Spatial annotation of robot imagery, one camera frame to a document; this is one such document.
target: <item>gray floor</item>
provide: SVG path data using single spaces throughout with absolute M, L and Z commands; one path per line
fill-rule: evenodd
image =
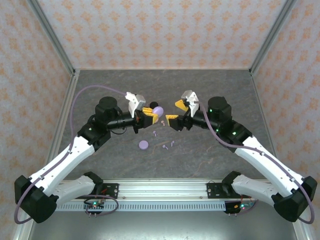
M 156 101 L 164 114 L 183 114 L 175 107 L 185 90 L 193 90 L 207 104 L 209 98 L 224 96 L 232 106 L 233 119 L 246 126 L 270 151 L 263 118 L 247 70 L 82 70 L 75 92 L 92 84 L 116 88 L 145 97 L 147 104 Z M 95 106 L 105 96 L 118 100 L 118 106 L 128 110 L 128 101 L 117 93 L 104 89 L 85 91 L 74 109 L 74 129 L 78 131 L 94 114 Z M 75 179 L 93 171 L 109 178 L 214 178 L 223 179 L 231 171 L 250 178 L 263 176 L 242 158 L 222 147 L 208 130 L 193 127 L 176 132 L 159 122 L 134 134 L 129 128 L 124 135 L 111 139 L 93 156 L 83 161 L 67 177 Z M 149 142 L 145 151 L 138 148 L 141 140 Z M 60 151 L 70 142 L 69 121 L 63 133 Z
M 91 217 L 55 212 L 34 224 L 29 240 L 296 240 L 291 222 L 259 202 L 249 213 L 115 212 Z

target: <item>patterned wallpaper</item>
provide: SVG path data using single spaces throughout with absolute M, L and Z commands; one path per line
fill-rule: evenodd
M 45 163 L 69 74 L 26 0 L 0 1 L 0 239 L 12 239 L 14 181 Z
M 298 0 L 254 76 L 280 159 L 319 186 L 313 201 L 320 236 L 320 4 Z
M 285 0 L 39 0 L 75 68 L 251 67 Z

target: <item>purple ball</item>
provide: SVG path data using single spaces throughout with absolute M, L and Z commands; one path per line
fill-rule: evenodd
M 163 114 L 164 114 L 164 109 L 160 106 L 156 106 L 153 110 L 152 110 L 153 114 L 157 114 L 158 118 L 160 118 Z

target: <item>purple disc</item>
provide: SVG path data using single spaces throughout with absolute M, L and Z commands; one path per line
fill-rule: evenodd
M 160 118 L 163 114 L 164 114 L 164 109 L 160 106 L 156 106 L 153 110 L 152 110 L 153 114 L 157 114 L 158 118 Z
M 139 142 L 139 148 L 141 150 L 146 150 L 149 147 L 149 143 L 145 140 Z

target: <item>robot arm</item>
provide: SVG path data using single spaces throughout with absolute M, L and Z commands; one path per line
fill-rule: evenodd
M 185 114 L 166 115 L 168 125 L 176 131 L 182 131 L 184 127 L 190 130 L 193 126 L 208 129 L 204 113 L 199 109 L 197 102 L 198 98 L 195 92 L 192 90 L 184 92 L 181 100 L 177 101 L 175 105 L 184 110 Z M 251 147 L 262 152 L 262 154 L 259 154 L 245 148 L 227 147 L 232 153 L 253 165 L 271 182 L 271 184 L 261 183 L 233 171 L 222 183 L 232 187 L 240 195 L 251 196 L 272 205 L 283 218 L 295 222 L 306 209 L 308 203 L 294 181 L 296 180 L 302 185 L 311 201 L 317 188 L 317 182 L 311 176 L 303 178 L 300 174 L 285 166 L 267 151 L 247 128 L 234 121 L 231 115 L 231 106 L 224 97 L 210 98 L 206 114 L 211 127 L 224 142 L 231 145 Z M 264 155 L 272 157 L 293 178 L 288 177 L 279 166 Z
M 72 148 L 66 147 L 57 157 L 29 178 L 21 175 L 14 182 L 15 202 L 18 203 L 24 191 L 36 180 L 39 180 L 22 201 L 21 208 L 37 223 L 48 219 L 58 205 L 74 198 L 88 195 L 96 189 L 100 193 L 99 186 L 103 183 L 92 172 L 84 176 L 61 184 L 61 181 L 83 160 L 96 152 L 111 138 L 111 131 L 133 127 L 137 134 L 139 129 L 147 128 L 154 124 L 157 114 L 143 107 L 146 100 L 141 95 L 126 93 L 129 100 L 129 111 L 122 112 L 117 100 L 113 97 L 103 97 L 95 107 L 95 114 L 80 129 L 74 138 Z M 50 168 L 57 164 L 66 153 L 66 158 L 46 176 L 43 176 Z

